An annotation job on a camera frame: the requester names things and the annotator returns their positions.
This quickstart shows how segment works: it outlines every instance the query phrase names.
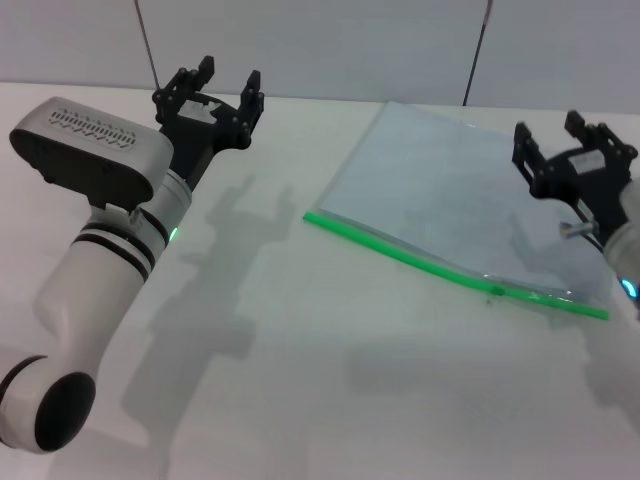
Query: vent grille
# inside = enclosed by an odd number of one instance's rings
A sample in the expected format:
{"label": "vent grille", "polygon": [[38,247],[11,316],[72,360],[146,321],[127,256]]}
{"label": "vent grille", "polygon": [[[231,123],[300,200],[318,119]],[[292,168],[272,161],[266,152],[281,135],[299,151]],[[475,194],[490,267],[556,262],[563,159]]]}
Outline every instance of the vent grille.
{"label": "vent grille", "polygon": [[135,132],[110,123],[101,122],[87,115],[60,108],[49,116],[49,125],[71,135],[100,143],[116,150],[128,150],[136,143]]}

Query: white table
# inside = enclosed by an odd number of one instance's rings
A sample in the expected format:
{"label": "white table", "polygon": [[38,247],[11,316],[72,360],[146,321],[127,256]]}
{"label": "white table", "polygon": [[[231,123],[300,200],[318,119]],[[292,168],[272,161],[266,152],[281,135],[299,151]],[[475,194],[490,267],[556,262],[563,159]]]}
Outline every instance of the white table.
{"label": "white table", "polygon": [[[7,135],[54,95],[154,126],[148,91],[0,84],[0,346],[38,353],[30,300],[88,207]],[[379,108],[267,98],[124,319],[83,432],[55,455],[0,448],[2,478],[637,479],[640,324],[620,289],[612,321],[567,316],[301,221]],[[572,144],[564,112],[424,108]],[[640,117],[586,117],[640,146]]]}

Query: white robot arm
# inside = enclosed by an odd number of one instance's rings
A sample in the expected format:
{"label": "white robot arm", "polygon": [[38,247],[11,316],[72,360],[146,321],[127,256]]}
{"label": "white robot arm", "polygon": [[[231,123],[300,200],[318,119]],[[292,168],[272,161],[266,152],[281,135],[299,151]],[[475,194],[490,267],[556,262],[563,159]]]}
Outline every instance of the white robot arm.
{"label": "white robot arm", "polygon": [[7,446],[53,452],[76,436],[104,352],[191,192],[216,153],[250,145],[264,109],[259,72],[237,110],[199,93],[213,73],[205,57],[199,70],[181,69],[154,92],[159,132],[61,98],[11,132],[15,150],[45,181],[87,196],[91,217],[34,302],[56,352],[0,358],[0,441]]}

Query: black ring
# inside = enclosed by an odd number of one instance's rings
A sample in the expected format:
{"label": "black ring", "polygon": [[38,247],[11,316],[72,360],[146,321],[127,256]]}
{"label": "black ring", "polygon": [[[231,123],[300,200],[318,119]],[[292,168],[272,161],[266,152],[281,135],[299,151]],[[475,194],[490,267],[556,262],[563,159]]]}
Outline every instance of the black ring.
{"label": "black ring", "polygon": [[116,237],[120,237],[140,250],[140,253],[147,257],[147,260],[149,260],[149,264],[151,265],[151,270],[153,270],[153,267],[156,266],[156,258],[153,256],[153,252],[151,251],[151,249],[149,249],[149,247],[147,247],[142,240],[140,240],[132,233],[129,233],[126,230],[122,230],[114,225],[100,222],[87,223],[84,227],[82,227],[82,231],[84,230],[100,230],[103,232],[111,233]]}
{"label": "black ring", "polygon": [[136,270],[138,270],[138,272],[140,272],[140,275],[142,275],[142,278],[145,282],[149,278],[149,272],[147,272],[147,269],[144,268],[144,265],[142,264],[142,262],[138,260],[136,257],[134,257],[132,254],[127,252],[124,248],[113,243],[111,240],[108,240],[94,233],[83,233],[78,235],[76,239],[73,241],[73,243],[76,243],[76,242],[91,242],[91,243],[96,243],[98,245],[101,245],[107,250],[111,250],[113,253],[118,255],[123,260],[126,260],[127,262],[129,262],[133,266],[133,268],[135,268]]}
{"label": "black ring", "polygon": [[[9,373],[7,373],[7,375],[0,382],[0,404],[2,404],[2,400],[4,400],[4,395],[7,393],[7,389],[9,388],[9,385],[11,384],[11,382],[13,382],[13,379],[16,378],[22,370],[27,368],[36,360],[40,360],[41,358],[47,358],[47,357],[45,357],[44,355],[34,355],[33,357],[25,358],[20,363],[18,363],[15,367],[13,367],[9,371]],[[2,441],[2,438],[0,438],[0,443],[2,443],[3,445],[7,445]]]}
{"label": "black ring", "polygon": [[162,235],[162,238],[164,239],[164,246],[168,247],[169,234],[167,233],[167,229],[164,228],[164,225],[162,225],[162,222],[160,222],[160,220],[147,212],[144,208],[141,208],[140,211],[142,212],[142,216],[147,219],[147,222],[149,222],[153,226],[153,228],[158,230],[158,233]]}

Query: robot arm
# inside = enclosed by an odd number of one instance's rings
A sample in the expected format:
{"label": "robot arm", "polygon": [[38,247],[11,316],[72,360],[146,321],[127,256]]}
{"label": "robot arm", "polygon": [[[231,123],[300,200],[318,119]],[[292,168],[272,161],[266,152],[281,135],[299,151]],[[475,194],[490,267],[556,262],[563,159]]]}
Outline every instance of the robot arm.
{"label": "robot arm", "polygon": [[586,124],[570,111],[565,129],[582,144],[546,159],[524,123],[516,125],[512,161],[535,198],[573,208],[582,223],[560,225],[565,237],[583,236],[598,248],[629,297],[640,285],[640,184],[629,167],[638,151],[603,123]]}
{"label": "robot arm", "polygon": [[213,156],[246,149],[264,110],[254,71],[236,110],[199,91],[205,57],[153,94],[160,132],[53,98],[11,132],[14,149],[45,181],[86,195],[91,217],[34,302],[57,339],[50,356],[0,364],[0,440],[36,453],[64,447],[96,395],[100,362],[149,278]]}

